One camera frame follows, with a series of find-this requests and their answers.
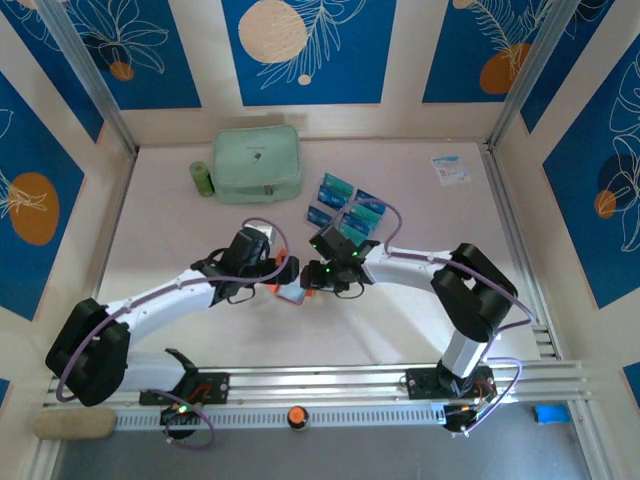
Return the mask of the orange card holder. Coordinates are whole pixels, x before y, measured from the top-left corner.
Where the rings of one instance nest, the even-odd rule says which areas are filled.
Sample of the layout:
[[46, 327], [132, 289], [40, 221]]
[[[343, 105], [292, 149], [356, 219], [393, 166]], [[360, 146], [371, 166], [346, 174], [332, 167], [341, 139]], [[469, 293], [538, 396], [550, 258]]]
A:
[[283, 286], [277, 292], [271, 293], [280, 300], [287, 301], [295, 305], [301, 305], [307, 294], [306, 290], [302, 289], [300, 286], [300, 275], [294, 284]]

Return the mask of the teal credit card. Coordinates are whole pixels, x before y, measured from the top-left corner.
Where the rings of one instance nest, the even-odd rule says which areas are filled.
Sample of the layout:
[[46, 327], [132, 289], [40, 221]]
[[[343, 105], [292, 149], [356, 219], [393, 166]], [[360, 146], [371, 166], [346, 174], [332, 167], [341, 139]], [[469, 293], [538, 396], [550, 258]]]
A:
[[382, 216], [377, 212], [359, 203], [353, 203], [349, 207], [348, 213], [359, 221], [373, 226], [378, 225], [382, 218]]
[[347, 197], [350, 197], [354, 191], [352, 184], [330, 173], [324, 174], [322, 186], [335, 192], [340, 192], [342, 195]]
[[369, 239], [372, 232], [369, 225], [346, 217], [341, 219], [339, 230], [355, 244], [360, 244]]

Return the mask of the black arm base electronics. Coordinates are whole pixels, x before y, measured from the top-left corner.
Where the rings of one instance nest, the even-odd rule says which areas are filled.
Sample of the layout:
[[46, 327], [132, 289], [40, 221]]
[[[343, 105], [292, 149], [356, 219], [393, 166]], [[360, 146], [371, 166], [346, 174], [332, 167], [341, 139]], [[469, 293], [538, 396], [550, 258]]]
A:
[[479, 405], [447, 405], [444, 428], [452, 434], [465, 434], [477, 423], [481, 411]]
[[173, 403], [160, 414], [160, 425], [170, 441], [188, 438], [196, 432], [194, 426], [199, 424], [199, 416], [183, 404]]

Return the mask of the blue credit card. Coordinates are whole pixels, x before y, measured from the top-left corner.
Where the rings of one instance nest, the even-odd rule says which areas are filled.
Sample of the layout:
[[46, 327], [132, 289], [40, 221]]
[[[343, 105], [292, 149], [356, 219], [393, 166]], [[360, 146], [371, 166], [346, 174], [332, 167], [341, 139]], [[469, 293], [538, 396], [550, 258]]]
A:
[[378, 215], [383, 215], [386, 211], [386, 204], [384, 202], [364, 190], [358, 189], [355, 194], [355, 199], [359, 205]]
[[340, 210], [349, 201], [349, 197], [321, 185], [318, 189], [317, 201], [333, 210]]
[[317, 228], [323, 228], [333, 222], [333, 216], [309, 205], [306, 212], [306, 220]]

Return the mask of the clear acrylic card stand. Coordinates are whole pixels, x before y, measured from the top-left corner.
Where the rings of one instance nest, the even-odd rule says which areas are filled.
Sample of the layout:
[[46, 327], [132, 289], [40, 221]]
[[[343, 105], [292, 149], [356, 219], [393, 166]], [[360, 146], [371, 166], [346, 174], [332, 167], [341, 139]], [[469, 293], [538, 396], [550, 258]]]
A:
[[[348, 213], [348, 209], [353, 203], [358, 203], [358, 201], [355, 199], [355, 194], [356, 194], [356, 191], [359, 188], [356, 188], [355, 186], [353, 186], [354, 187], [353, 194], [349, 197], [349, 201], [346, 203], [346, 205], [343, 208], [341, 208], [340, 210], [333, 210], [333, 209], [331, 209], [331, 208], [329, 208], [329, 207], [327, 207], [327, 206], [325, 206], [325, 205], [323, 205], [323, 204], [321, 204], [320, 202], [317, 201], [317, 193], [318, 193], [319, 187], [322, 185], [322, 180], [319, 182], [319, 184], [318, 184], [318, 186], [316, 188], [316, 191], [315, 191], [314, 195], [312, 196], [312, 199], [311, 199], [309, 205], [317, 207], [318, 209], [328, 213], [329, 215], [332, 215], [333, 216], [333, 222], [331, 224], [333, 224], [338, 230], [339, 230], [339, 225], [340, 225], [340, 221], [341, 221], [342, 218], [346, 217], [346, 218], [350, 218], [350, 219], [353, 219], [353, 220], [358, 220], [357, 218], [351, 216]], [[372, 238], [373, 234], [378, 229], [378, 227], [379, 227], [379, 225], [380, 225], [380, 223], [382, 221], [382, 218], [381, 218], [379, 224], [376, 225], [376, 226], [367, 224], [367, 225], [369, 225], [371, 227], [371, 230], [372, 230], [369, 239]]]

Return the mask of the mint green zip pouch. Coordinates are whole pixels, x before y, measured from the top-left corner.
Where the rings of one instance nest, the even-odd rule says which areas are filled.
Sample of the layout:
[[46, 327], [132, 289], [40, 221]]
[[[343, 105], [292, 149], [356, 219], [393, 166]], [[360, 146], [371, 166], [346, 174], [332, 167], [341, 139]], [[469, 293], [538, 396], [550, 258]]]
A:
[[298, 133], [288, 125], [221, 130], [212, 143], [210, 175], [222, 203], [294, 199], [302, 190]]

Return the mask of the green cylindrical roll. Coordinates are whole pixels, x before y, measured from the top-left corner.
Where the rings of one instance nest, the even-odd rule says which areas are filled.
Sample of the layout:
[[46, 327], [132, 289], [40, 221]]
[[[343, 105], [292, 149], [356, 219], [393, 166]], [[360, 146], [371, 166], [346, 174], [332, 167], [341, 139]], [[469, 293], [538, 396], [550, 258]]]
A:
[[199, 195], [203, 197], [213, 196], [215, 189], [207, 164], [203, 161], [195, 161], [189, 166], [189, 171]]

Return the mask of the orange push button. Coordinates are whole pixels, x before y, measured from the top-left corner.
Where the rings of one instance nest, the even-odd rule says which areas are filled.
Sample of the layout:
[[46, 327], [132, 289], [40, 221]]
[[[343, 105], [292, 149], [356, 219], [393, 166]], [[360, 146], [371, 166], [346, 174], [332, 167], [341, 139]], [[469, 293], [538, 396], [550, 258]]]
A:
[[288, 410], [286, 421], [292, 430], [303, 431], [310, 424], [310, 414], [306, 408], [296, 405]]

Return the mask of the white and blue paper packet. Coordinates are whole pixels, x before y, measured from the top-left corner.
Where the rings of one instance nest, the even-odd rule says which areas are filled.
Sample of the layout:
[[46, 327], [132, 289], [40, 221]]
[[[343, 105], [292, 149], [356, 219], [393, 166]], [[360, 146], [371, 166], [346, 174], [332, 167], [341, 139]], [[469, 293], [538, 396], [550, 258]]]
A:
[[431, 164], [442, 186], [452, 186], [471, 181], [462, 159], [458, 155], [431, 158]]

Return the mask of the beige foam block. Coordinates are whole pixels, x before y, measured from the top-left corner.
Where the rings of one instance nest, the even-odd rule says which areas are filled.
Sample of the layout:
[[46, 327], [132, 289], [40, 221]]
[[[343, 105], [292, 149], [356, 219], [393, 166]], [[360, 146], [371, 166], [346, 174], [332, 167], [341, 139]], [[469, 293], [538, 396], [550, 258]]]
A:
[[116, 413], [108, 408], [46, 410], [34, 422], [40, 440], [99, 440], [112, 434]]

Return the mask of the small blue block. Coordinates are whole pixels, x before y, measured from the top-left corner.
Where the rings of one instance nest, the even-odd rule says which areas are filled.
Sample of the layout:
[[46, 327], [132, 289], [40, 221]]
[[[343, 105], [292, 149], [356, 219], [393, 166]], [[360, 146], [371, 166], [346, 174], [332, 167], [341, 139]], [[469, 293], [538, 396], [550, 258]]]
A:
[[569, 424], [571, 415], [567, 406], [562, 404], [535, 405], [532, 407], [534, 421], [540, 425]]

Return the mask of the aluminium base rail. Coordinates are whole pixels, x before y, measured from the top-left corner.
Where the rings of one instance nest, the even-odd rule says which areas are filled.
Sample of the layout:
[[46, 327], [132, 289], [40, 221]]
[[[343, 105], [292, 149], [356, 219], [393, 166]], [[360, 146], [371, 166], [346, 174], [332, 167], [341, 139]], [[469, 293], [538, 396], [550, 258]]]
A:
[[398, 401], [467, 405], [491, 402], [573, 401], [592, 397], [586, 371], [575, 361], [492, 360], [497, 396], [492, 400], [411, 400], [405, 372], [411, 368], [433, 368], [432, 364], [376, 366], [326, 366], [280, 368], [201, 368], [194, 373], [230, 375], [227, 402], [223, 405], [286, 406], [293, 404], [329, 406], [379, 404]]

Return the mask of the aluminium side rail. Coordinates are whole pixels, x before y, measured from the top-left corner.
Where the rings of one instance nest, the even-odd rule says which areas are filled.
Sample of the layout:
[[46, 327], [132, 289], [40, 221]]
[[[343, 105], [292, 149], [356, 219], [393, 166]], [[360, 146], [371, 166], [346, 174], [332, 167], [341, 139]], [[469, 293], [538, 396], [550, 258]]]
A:
[[515, 207], [512, 205], [507, 184], [498, 159], [486, 143], [480, 144], [481, 157], [492, 195], [506, 236], [509, 253], [515, 269], [513, 283], [517, 285], [519, 299], [533, 312], [529, 323], [537, 349], [543, 360], [563, 360], [556, 332], [540, 283], [534, 275], [523, 236], [519, 228]]
[[108, 197], [100, 204], [102, 214], [99, 230], [92, 244], [92, 255], [83, 278], [80, 299], [97, 297], [100, 292], [138, 157], [139, 151], [136, 151], [122, 164]]

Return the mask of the aluminium frame post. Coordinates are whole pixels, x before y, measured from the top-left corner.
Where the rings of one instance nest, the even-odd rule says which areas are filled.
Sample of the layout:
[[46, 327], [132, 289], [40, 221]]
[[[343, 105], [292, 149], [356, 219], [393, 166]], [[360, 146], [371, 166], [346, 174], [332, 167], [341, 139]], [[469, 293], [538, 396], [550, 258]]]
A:
[[57, 0], [33, 0], [43, 23], [57, 43], [103, 120], [114, 132], [124, 151], [136, 159], [139, 146], [134, 140], [119, 106], [104, 81], [82, 38]]
[[486, 140], [486, 146], [490, 153], [496, 152], [512, 123], [520, 114], [522, 106], [538, 81], [579, 3], [580, 0], [553, 0], [551, 2], [551, 11], [541, 25], [529, 54], [506, 96], [491, 134]]

